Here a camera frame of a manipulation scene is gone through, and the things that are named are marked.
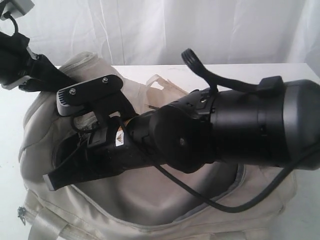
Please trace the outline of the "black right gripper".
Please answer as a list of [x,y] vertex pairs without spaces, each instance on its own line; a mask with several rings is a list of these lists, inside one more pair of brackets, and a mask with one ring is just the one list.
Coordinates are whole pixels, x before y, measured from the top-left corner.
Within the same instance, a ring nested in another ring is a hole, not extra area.
[[42,177],[50,191],[115,177],[153,165],[155,150],[149,134],[150,117],[127,121],[112,117],[88,141],[80,134],[64,139],[54,154],[54,169]]

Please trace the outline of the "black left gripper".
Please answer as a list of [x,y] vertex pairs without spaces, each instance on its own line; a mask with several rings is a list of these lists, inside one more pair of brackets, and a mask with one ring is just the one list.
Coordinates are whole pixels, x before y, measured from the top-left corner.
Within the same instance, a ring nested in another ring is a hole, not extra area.
[[44,54],[29,48],[30,39],[16,32],[12,36],[0,33],[0,85],[27,93],[50,92],[50,86],[66,88],[76,81],[56,68]]

